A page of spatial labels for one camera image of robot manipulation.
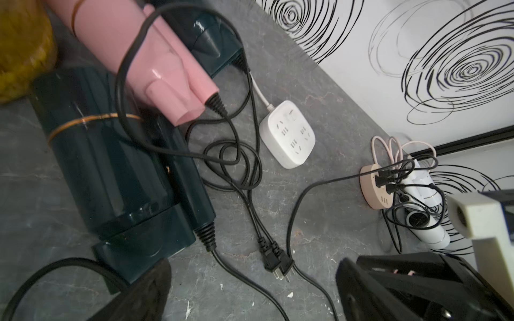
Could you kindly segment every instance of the electrical plug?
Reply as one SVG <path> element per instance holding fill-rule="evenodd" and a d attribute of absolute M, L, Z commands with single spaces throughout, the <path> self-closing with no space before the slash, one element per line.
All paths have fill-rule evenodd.
<path fill-rule="evenodd" d="M 273 249 L 273 252 L 275 253 L 275 256 L 278 258 L 280 264 L 278 270 L 276 270 L 275 277 L 279 280 L 284 279 L 286 277 L 287 281 L 289 282 L 289 278 L 287 277 L 287 273 L 291 271 L 292 265 L 295 263 L 295 261 L 287 255 L 287 253 L 280 248 L 280 246 L 277 244 L 277 242 L 271 243 L 271 248 Z"/>
<path fill-rule="evenodd" d="M 264 268 L 268 272 L 275 274 L 275 271 L 279 268 L 280 261 L 274 253 L 273 249 L 269 245 L 269 242 L 261 237 L 258 239 L 262 259 L 264 261 Z"/>

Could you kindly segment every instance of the socket outlet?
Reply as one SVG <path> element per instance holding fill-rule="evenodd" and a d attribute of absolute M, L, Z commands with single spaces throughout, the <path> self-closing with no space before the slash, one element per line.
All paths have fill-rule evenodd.
<path fill-rule="evenodd" d="M 316 142 L 313 129 L 289 100 L 278 105 L 262 120 L 259 133 L 266 147 L 286 169 L 303 164 Z"/>

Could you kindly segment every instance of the black power cord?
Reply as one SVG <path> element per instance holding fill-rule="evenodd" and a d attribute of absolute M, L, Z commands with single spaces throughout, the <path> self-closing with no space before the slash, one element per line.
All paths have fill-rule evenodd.
<path fill-rule="evenodd" d="M 98 263 L 93 260 L 89 260 L 81 257 L 65 258 L 56 262 L 53 262 L 37 272 L 26 280 L 22 286 L 16 291 L 14 296 L 11 298 L 5 308 L 4 314 L 2 315 L 2 321 L 11 321 L 14 317 L 14 313 L 20 305 L 21 300 L 30 288 L 43 276 L 62 267 L 82 267 L 97 272 L 108 281 L 110 281 L 120 292 L 123 292 L 129 288 L 129 283 L 125 281 L 116 271 L 110 267 Z"/>
<path fill-rule="evenodd" d="M 407 169 L 407 168 L 394 169 L 395 167 L 397 167 L 399 165 L 405 165 L 405 164 L 411 164 L 411 167 L 409 169 Z M 414 170 L 415 170 L 415 168 L 414 168 L 414 161 L 411 160 L 411 159 L 405 159 L 405 160 L 402 160 L 400 162 L 391 164 L 389 166 L 385 166 L 385 167 L 382 167 L 382 168 L 379 168 L 379 169 L 375 169 L 373 171 L 359 173 L 359 174 L 345 176 L 345 177 L 340 177 L 340 178 L 334 178 L 334 179 L 329 179 L 329 180 L 318 181 L 318 182 L 315 182 L 315 183 L 307 186 L 307 188 L 305 188 L 302 191 L 302 193 L 300 194 L 300 197 L 296 201 L 295 207 L 293 208 L 292 213 L 291 213 L 291 217 L 289 219 L 289 224 L 287 225 L 287 234 L 286 234 L 287 255 L 289 255 L 289 257 L 292 259 L 291 234 L 292 234 L 292 227 L 293 227 L 293 224 L 295 222 L 296 215 L 298 213 L 298 209 L 300 208 L 300 204 L 302 203 L 302 200 L 304 199 L 305 195 L 307 195 L 307 193 L 310 190 L 312 190 L 314 187 L 318 187 L 318 186 L 326 185 L 326 184 L 331 184 L 331 183 L 335 183 L 335 182 L 340 182 L 340 181 L 344 181 L 344 180 L 348 180 L 348 179 L 353 179 L 353 178 L 357 178 L 357 177 L 360 177 L 360 176 L 369 175 L 369 174 L 377 173 L 377 172 L 381 172 L 381 171 L 389 171 L 391 174 L 398 174 L 398 173 L 405 172 L 403 174 L 399 174 L 398 175 L 399 178 L 402 178 L 402 177 L 404 178 L 404 177 L 407 177 Z M 310 284 L 315 286 L 318 290 L 320 290 L 323 293 L 323 295 L 328 300 L 328 303 L 330 304 L 330 308 L 332 309 L 332 311 L 334 313 L 334 319 L 336 321 L 338 321 L 339 318 L 337 316 L 336 307 L 335 307 L 334 302 L 332 301 L 330 295 L 328 294 L 328 292 L 319 283 L 317 283 L 316 280 L 314 280 L 313 278 L 308 276 L 305 272 L 300 270 L 295 263 L 293 264 L 293 269 L 304 280 L 306 280 L 307 282 L 309 282 Z"/>
<path fill-rule="evenodd" d="M 218 94 L 215 94 L 213 97 L 211 97 L 209 99 L 208 102 L 206 102 L 206 106 L 207 107 L 211 108 L 212 110 L 217 112 L 222 117 L 221 120 L 214 120 L 214 121 L 211 121 L 211 123 L 214 123 L 214 122 L 219 122 L 219 123 L 227 122 L 230 125 L 230 127 L 232 129 L 232 132 L 234 134 L 234 140 L 222 140 L 222 141 L 214 142 L 214 143 L 210 144 L 206 148 L 206 151 L 203 154 L 178 152 L 176 150 L 172 150 L 172 149 L 168 149 L 168 148 L 161 148 L 161 147 L 157 147 L 157 146 L 154 146 L 152 144 L 149 144 L 149 143 L 146 142 L 146 140 L 144 138 L 141 138 L 141 137 L 137 136 L 137 134 L 130 127 L 130 125 L 129 125 L 128 121 L 127 121 L 125 107 L 124 107 L 124 99 L 123 98 L 124 98 L 124 88 L 125 88 L 125 83 L 126 83 L 126 76 L 127 76 L 128 72 L 129 72 L 130 65 L 131 65 L 134 57 L 136 56 L 139 48 L 141 47 L 142 43 L 144 42 L 146 34 L 147 34 L 149 28 L 151 27 L 151 25 L 153 24 L 153 22 L 155 21 L 155 19 L 157 19 L 162 13 L 164 13 L 166 11 L 177 10 L 177 9 L 197 9 L 197 10 L 204 11 L 204 12 L 207 12 L 207 13 L 210 13 L 210 14 L 216 16 L 217 18 L 219 18 L 222 22 L 224 22 L 232 30 L 232 32 L 235 34 L 235 36 L 238 38 L 238 40 L 242 43 L 241 37 L 238 34 L 236 28 L 230 23 L 230 21 L 228 21 L 224 16 L 222 16 L 220 13 L 218 13 L 215 10 L 212 10 L 212 9 L 209 9 L 209 8 L 205 8 L 205 7 L 199 6 L 199 5 L 192 5 L 192 4 L 165 4 L 163 6 L 158 7 L 143 22 L 143 24 L 141 26 L 141 29 L 140 29 L 139 33 L 137 34 L 134 42 L 131 44 L 131 46 L 129 47 L 128 51 L 126 52 L 125 57 L 123 58 L 123 60 L 122 60 L 122 62 L 120 64 L 120 68 L 118 69 L 118 73 L 116 75 L 116 81 L 115 81 L 115 107 L 116 107 L 116 111 L 118 112 L 118 117 L 120 119 L 120 123 L 121 123 L 123 129 L 128 134 L 128 136 L 132 140 L 134 140 L 139 146 L 141 146 L 142 148 L 144 148 L 146 150 L 149 150 L 149 151 L 152 151 L 152 152 L 156 152 L 156 153 L 160 153 L 160 154 L 167 154 L 167 155 L 179 156 L 179 157 L 192 157 L 192 158 L 198 158 L 198 159 L 204 160 L 206 162 L 207 166 L 209 166 L 209 168 L 211 170 L 213 170 L 218 176 L 220 176 L 223 180 L 225 180 L 231 186 L 231 189 L 233 189 L 234 191 L 238 192 L 238 194 L 240 194 L 242 196 L 242 198 L 244 200 L 244 203 L 245 203 L 245 206 L 247 207 L 248 212 L 250 214 L 250 217 L 252 219 L 252 223 L 254 225 L 254 228 L 255 228 L 255 230 L 257 232 L 257 235 L 259 237 L 259 240 L 262 239 L 262 235 L 260 234 L 260 230 L 265 231 L 266 237 L 271 238 L 269 233 L 264 228 L 262 222 L 258 218 L 258 216 L 256 214 L 256 211 L 255 211 L 255 208 L 253 206 L 253 203 L 251 201 L 251 189 L 255 188 L 259 184 L 259 182 L 261 180 L 261 177 L 262 177 L 262 165 L 261 165 L 260 158 L 259 158 L 259 150 L 260 150 L 259 124 L 257 122 L 255 100 L 254 100 L 254 97 L 253 97 L 252 82 L 251 82 L 251 77 L 250 77 L 249 72 L 246 73 L 246 76 L 247 76 L 247 81 L 248 81 L 248 86 L 249 86 L 249 94 L 248 94 L 248 96 L 249 96 L 249 98 L 251 100 L 251 103 L 252 103 L 253 121 L 254 121 L 254 127 L 255 127 L 255 137 L 256 137 L 256 148 L 255 149 L 251 148 L 251 146 L 249 146 L 246 143 L 242 143 L 239 140 L 237 131 L 235 130 L 235 128 L 234 128 L 234 126 L 232 124 L 232 121 L 231 121 L 231 119 L 233 117 L 235 117 L 235 115 L 237 115 L 239 112 L 242 111 L 242 109 L 246 105 L 247 99 L 245 100 L 245 103 L 232 115 L 228 115 L 228 113 L 226 112 L 226 110 L 225 110 L 225 108 L 224 108 L 224 106 L 223 106 L 223 104 L 221 102 L 221 99 L 219 98 Z M 246 54 L 245 54 L 245 49 L 244 48 L 242 48 L 241 57 L 243 59 L 244 65 L 248 66 L 248 62 L 246 60 Z M 207 152 L 210 149 L 212 149 L 214 147 L 217 147 L 217 146 L 221 146 L 222 147 L 222 150 L 220 152 L 219 158 L 207 155 Z M 244 152 L 242 151 L 241 147 L 245 147 L 245 148 L 249 149 L 254 154 L 254 156 L 255 156 L 255 161 L 254 161 L 254 164 L 253 164 L 253 170 L 252 170 L 251 176 L 248 177 L 247 174 L 245 175 L 246 178 L 249 178 L 249 182 L 250 182 L 249 184 L 240 184 L 239 182 L 235 181 L 234 179 L 232 179 L 229 176 L 228 171 L 225 168 L 225 165 L 236 165 L 236 164 L 238 164 L 242 155 L 243 155 L 243 159 L 245 160 L 246 165 L 247 166 L 249 165 L 249 163 L 250 163 L 249 159 L 248 159 L 247 155 L 244 154 Z M 225 160 L 223 158 L 224 153 L 225 153 L 225 151 L 228 148 L 236 148 L 236 150 L 237 150 L 236 159 L 233 160 L 233 161 Z M 219 171 L 219 170 L 215 169 L 212 166 L 211 163 L 220 164 L 222 166 L 222 170 Z M 224 188 L 224 189 L 227 188 L 227 187 L 224 187 L 224 186 L 221 186 L 221 187 L 220 186 L 215 186 L 214 184 L 208 184 L 208 186 L 211 186 L 213 188 L 218 187 L 218 189 L 219 188 Z M 245 196 L 243 190 L 248 190 L 247 196 Z M 216 261 L 227 272 L 229 272 L 231 275 L 233 275 L 234 277 L 236 277 L 240 281 L 244 282 L 245 284 L 249 285 L 250 287 L 254 288 L 255 290 L 257 290 L 260 293 L 262 293 L 263 295 L 265 295 L 267 299 L 271 300 L 273 302 L 273 304 L 275 304 L 275 306 L 277 306 L 277 308 L 281 312 L 281 314 L 284 317 L 284 319 L 285 320 L 289 320 L 287 315 L 285 314 L 284 310 L 280 306 L 280 304 L 271 296 L 271 294 L 266 292 L 266 290 L 264 290 L 262 287 L 257 285 L 255 282 L 253 282 L 250 279 L 248 279 L 246 276 L 242 275 L 239 271 L 235 270 L 232 266 L 226 264 L 222 260 L 222 258 L 219 256 L 219 254 L 215 251 L 216 243 L 215 243 L 215 237 L 214 237 L 214 235 L 215 235 L 214 223 L 209 224 L 209 225 L 203 227 L 199 231 L 196 231 L 196 233 L 197 233 L 198 237 L 200 238 L 200 240 L 204 243 L 204 245 L 206 247 L 206 250 L 211 252 L 214 255 L 214 258 L 216 259 Z M 280 253 L 280 251 L 281 251 L 278 248 L 278 245 L 275 246 L 274 251 L 275 250 L 276 250 L 277 253 Z"/>

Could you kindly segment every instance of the countertop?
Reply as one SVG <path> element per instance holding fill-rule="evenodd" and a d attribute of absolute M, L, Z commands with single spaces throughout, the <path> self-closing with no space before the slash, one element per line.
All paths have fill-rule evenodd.
<path fill-rule="evenodd" d="M 254 204 L 285 249 L 287 222 L 301 191 L 315 181 L 352 175 L 371 164 L 371 137 L 385 137 L 385 133 L 254 1 L 217 0 L 213 7 L 237 27 L 252 73 L 268 100 L 275 105 L 286 99 L 295 102 L 316 133 L 312 154 L 294 169 L 283 169 L 265 146 L 261 150 L 264 176 L 253 192 Z M 52 21 L 59 66 L 98 63 L 58 19 L 53 16 Z M 236 109 L 247 92 L 244 75 L 228 67 L 214 80 L 229 111 Z M 267 111 L 257 97 L 256 101 L 261 120 Z M 250 106 L 234 122 L 241 139 L 254 144 Z M 190 147 L 199 151 L 229 136 L 223 124 L 198 126 Z M 90 246 L 97 239 L 87 232 L 27 99 L 0 107 L 0 137 L 1 313 L 37 269 L 65 257 L 92 258 Z M 210 177 L 197 163 L 200 173 Z M 248 213 L 238 196 L 211 189 L 208 193 L 217 213 L 219 252 L 268 289 L 291 320 L 332 320 L 333 311 L 316 288 L 293 272 L 289 283 L 264 270 Z M 366 204 L 358 179 L 318 187 L 305 197 L 292 247 L 300 269 L 332 296 L 340 319 L 344 314 L 335 283 L 338 262 L 345 257 L 394 254 L 384 221 Z M 169 261 L 172 284 L 163 320 L 282 320 L 261 294 L 219 267 L 199 241 Z M 15 319 L 87 319 L 111 299 L 100 276 L 63 268 L 30 290 Z"/>

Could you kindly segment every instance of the white cable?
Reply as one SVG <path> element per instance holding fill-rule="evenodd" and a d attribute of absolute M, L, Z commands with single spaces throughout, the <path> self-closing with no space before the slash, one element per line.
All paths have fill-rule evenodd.
<path fill-rule="evenodd" d="M 378 140 L 379 142 L 382 143 L 382 145 L 384 146 L 385 151 L 387 152 L 387 154 L 389 156 L 389 161 L 391 162 L 391 164 L 397 163 L 397 162 L 403 160 L 403 148 L 405 146 L 407 146 L 407 145 L 410 145 L 410 144 L 423 144 L 423 145 L 426 145 L 426 146 L 428 146 L 432 150 L 432 153 L 434 154 L 434 157 L 437 157 L 437 153 L 435 151 L 435 148 L 432 145 L 430 145 L 429 143 L 427 143 L 427 142 L 422 142 L 422 141 L 418 141 L 418 140 L 411 140 L 411 141 L 401 145 L 400 141 L 396 137 L 390 137 L 388 142 L 386 143 L 386 141 L 382 137 L 374 136 L 371 139 L 371 153 L 373 155 L 373 161 L 375 162 L 375 164 L 378 164 L 377 155 L 376 155 L 376 152 L 375 152 L 375 140 Z M 396 154 L 394 156 L 393 156 L 393 141 L 395 141 L 396 145 L 398 146 L 398 150 L 396 151 Z"/>
<path fill-rule="evenodd" d="M 250 73 L 250 77 L 252 78 L 253 89 L 257 93 L 257 96 L 259 96 L 261 101 L 266 106 L 266 109 L 268 110 L 268 112 L 274 111 L 275 106 L 273 106 L 273 104 L 269 103 L 268 100 L 266 99 L 266 97 L 264 97 L 264 95 L 262 94 L 262 91 L 259 89 L 259 86 L 257 86 L 257 83 L 255 82 L 255 78 L 253 77 L 252 73 Z"/>

